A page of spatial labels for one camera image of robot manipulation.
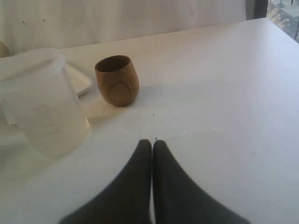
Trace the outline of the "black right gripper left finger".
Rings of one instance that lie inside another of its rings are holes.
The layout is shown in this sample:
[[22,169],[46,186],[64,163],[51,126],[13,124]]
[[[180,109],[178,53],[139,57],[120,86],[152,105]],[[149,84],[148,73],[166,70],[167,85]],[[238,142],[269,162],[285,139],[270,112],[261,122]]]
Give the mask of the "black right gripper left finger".
[[62,224],[149,224],[151,143],[140,140],[116,178],[95,198],[61,219]]

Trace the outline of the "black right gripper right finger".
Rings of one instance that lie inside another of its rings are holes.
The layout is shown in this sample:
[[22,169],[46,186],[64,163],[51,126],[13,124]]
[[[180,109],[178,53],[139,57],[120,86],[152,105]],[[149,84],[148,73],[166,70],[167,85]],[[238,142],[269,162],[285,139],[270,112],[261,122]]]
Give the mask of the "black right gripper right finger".
[[157,224],[248,223],[202,190],[163,140],[157,140],[153,146],[152,183]]

